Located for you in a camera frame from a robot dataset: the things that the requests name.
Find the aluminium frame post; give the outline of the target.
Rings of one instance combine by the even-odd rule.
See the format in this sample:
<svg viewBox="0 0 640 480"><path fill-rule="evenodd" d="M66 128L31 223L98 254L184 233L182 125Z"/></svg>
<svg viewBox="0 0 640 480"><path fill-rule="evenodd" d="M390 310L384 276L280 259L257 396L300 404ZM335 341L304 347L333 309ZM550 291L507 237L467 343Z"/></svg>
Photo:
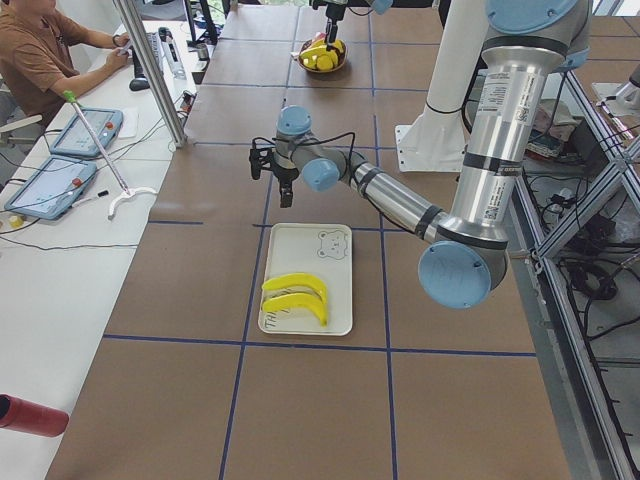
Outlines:
<svg viewBox="0 0 640 480"><path fill-rule="evenodd" d="M134 51L143 66L161 117L171 134L173 143L177 149L182 148L187 137L165 83L164 75L157 66L142 19L132 1L114 0L114 4L133 42Z"/></svg>

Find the lower blue teach pendant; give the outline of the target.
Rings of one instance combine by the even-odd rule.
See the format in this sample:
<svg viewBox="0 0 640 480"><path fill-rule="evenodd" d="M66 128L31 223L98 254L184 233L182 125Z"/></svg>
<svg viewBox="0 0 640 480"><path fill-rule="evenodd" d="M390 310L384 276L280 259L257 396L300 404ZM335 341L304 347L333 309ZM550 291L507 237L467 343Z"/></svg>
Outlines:
<svg viewBox="0 0 640 480"><path fill-rule="evenodd" d="M5 210L55 220L64 214L93 181L93 162L52 155L5 203Z"/></svg>

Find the yellow banana moved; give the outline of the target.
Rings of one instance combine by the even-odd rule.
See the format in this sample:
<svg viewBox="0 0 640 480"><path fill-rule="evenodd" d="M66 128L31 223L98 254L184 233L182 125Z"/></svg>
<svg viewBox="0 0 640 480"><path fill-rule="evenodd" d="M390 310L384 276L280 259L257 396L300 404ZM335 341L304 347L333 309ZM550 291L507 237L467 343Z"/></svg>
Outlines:
<svg viewBox="0 0 640 480"><path fill-rule="evenodd" d="M276 291L294 286L311 289L323 303L327 302L328 289L326 284L317 276L304 272L288 273L265 280L262 284L262 290Z"/></svg>
<svg viewBox="0 0 640 480"><path fill-rule="evenodd" d="M326 304L320 298L309 293L287 293L269 298L262 303L262 311L265 313L274 313L294 308L309 310L318 319L321 326L328 324L328 309Z"/></svg>

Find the upper blue teach pendant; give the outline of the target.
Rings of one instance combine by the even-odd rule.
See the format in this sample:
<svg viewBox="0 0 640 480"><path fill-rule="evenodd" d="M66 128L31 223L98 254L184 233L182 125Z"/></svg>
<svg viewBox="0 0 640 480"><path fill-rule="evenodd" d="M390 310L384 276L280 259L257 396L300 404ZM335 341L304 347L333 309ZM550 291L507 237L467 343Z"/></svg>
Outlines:
<svg viewBox="0 0 640 480"><path fill-rule="evenodd" d="M83 108L83 114L92 130L100 140L100 144L107 148L118 136L124 121L120 110ZM100 150L91 137L86 125L75 114L62 132L50 145L51 154L75 158L95 158Z"/></svg>

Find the metal cup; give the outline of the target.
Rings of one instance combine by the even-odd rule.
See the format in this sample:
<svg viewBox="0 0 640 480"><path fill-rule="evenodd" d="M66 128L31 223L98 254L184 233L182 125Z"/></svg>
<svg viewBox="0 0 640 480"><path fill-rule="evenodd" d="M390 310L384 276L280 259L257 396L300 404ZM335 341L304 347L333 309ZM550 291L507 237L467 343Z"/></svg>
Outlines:
<svg viewBox="0 0 640 480"><path fill-rule="evenodd" d="M208 50L208 46L205 43L196 44L195 51L197 53L197 57L199 61L209 60L209 50Z"/></svg>

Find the small yellow tape roll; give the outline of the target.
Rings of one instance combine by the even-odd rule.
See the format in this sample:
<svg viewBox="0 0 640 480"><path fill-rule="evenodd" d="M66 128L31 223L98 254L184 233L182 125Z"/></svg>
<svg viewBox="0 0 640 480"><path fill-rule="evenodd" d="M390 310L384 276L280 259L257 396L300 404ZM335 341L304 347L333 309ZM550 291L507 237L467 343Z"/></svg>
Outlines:
<svg viewBox="0 0 640 480"><path fill-rule="evenodd" d="M24 224L24 219L22 216L12 215L9 217L9 224L12 229L18 229Z"/></svg>

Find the seated person brown shirt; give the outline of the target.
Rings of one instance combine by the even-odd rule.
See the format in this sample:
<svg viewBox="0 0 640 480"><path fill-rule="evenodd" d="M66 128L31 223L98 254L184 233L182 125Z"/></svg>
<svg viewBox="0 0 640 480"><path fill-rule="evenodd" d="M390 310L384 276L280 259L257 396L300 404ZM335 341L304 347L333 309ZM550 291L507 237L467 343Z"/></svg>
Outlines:
<svg viewBox="0 0 640 480"><path fill-rule="evenodd" d="M1 75L24 114L39 115L44 127L66 103L65 92L80 97L127 65L129 40L76 23L55 1L1 3ZM78 44L107 50L104 65L79 72L69 51Z"/></svg>

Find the white paper sheet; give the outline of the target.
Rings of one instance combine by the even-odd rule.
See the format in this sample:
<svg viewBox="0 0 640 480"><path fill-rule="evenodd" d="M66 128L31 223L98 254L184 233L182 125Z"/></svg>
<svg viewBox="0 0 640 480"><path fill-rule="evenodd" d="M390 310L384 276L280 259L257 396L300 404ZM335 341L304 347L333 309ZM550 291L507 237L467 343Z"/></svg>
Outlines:
<svg viewBox="0 0 640 480"><path fill-rule="evenodd" d="M119 130L119 139L134 138L138 133L140 110L137 107L126 107L121 110L123 115Z"/></svg>

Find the brown woven fruit basket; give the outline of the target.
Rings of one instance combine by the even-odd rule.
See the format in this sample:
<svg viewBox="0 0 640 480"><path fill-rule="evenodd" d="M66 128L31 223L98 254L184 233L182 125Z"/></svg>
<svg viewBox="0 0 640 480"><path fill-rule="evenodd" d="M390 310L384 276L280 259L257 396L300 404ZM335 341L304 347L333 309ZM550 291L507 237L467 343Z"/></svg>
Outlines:
<svg viewBox="0 0 640 480"><path fill-rule="evenodd" d="M328 74L343 67L346 54L336 50L303 51L298 56L297 62L308 73Z"/></svg>

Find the yellow banana in basket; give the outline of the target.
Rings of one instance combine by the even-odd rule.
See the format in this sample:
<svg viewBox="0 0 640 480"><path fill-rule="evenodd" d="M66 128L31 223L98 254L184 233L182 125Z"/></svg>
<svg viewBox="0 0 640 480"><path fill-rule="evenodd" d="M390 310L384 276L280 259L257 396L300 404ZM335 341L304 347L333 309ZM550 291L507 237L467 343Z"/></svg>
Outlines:
<svg viewBox="0 0 640 480"><path fill-rule="evenodd" d="M346 45L336 40L334 43L315 42L309 44L299 53L299 59L311 59L313 57L328 56L333 63L338 63L346 51Z"/></svg>

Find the blue teach pendant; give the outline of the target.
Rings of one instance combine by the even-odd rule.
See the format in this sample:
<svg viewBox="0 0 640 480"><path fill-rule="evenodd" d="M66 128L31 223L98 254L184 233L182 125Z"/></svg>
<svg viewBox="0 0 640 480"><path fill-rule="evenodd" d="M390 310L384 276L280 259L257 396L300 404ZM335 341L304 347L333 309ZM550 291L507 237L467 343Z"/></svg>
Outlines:
<svg viewBox="0 0 640 480"><path fill-rule="evenodd" d="M5 203L5 210L55 220L64 214L93 181L93 162L52 155Z"/></svg>
<svg viewBox="0 0 640 480"><path fill-rule="evenodd" d="M92 130L100 140L100 144L107 148L118 136L124 121L120 110L83 108L83 114ZM62 132L50 145L51 154L75 158L95 158L100 150L91 137L86 125L75 114Z"/></svg>

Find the stack of books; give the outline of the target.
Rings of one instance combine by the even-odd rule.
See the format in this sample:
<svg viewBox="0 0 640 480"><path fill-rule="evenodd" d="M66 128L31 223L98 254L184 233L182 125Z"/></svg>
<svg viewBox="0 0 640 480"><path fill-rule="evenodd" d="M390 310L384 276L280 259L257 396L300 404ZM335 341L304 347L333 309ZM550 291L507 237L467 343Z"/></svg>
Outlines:
<svg viewBox="0 0 640 480"><path fill-rule="evenodd" d="M544 99L536 111L526 149L546 158L557 157L580 120L571 115L565 102Z"/></svg>

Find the aluminium side table frame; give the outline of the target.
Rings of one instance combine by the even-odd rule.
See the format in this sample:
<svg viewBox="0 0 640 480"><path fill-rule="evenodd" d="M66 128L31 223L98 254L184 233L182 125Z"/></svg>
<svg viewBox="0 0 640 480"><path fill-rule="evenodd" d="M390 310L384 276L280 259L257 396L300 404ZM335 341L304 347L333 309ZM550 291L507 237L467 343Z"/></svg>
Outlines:
<svg viewBox="0 0 640 480"><path fill-rule="evenodd" d="M635 68L596 58L550 76L545 97L578 123L554 157L525 157L511 210L570 379L579 479L639 475L639 116L612 99Z"/></svg>

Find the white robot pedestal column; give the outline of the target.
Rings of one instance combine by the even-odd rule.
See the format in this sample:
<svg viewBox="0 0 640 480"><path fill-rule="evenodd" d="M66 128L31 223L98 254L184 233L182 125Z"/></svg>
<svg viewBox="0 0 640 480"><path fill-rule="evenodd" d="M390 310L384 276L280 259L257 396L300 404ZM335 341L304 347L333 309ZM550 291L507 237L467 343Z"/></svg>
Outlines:
<svg viewBox="0 0 640 480"><path fill-rule="evenodd" d="M454 0L444 25L423 113L395 127L403 172L458 172L466 145L466 93L488 32L485 3Z"/></svg>

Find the black computer mouse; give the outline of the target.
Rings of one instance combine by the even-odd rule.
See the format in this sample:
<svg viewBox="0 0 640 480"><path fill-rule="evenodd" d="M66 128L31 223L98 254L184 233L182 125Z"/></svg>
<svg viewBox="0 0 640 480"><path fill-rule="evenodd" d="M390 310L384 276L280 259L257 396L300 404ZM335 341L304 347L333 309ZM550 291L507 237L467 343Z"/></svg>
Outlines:
<svg viewBox="0 0 640 480"><path fill-rule="evenodd" d="M149 82L145 78L133 78L129 82L129 89L132 92L138 92L138 91L146 90L149 88L150 88Z"/></svg>

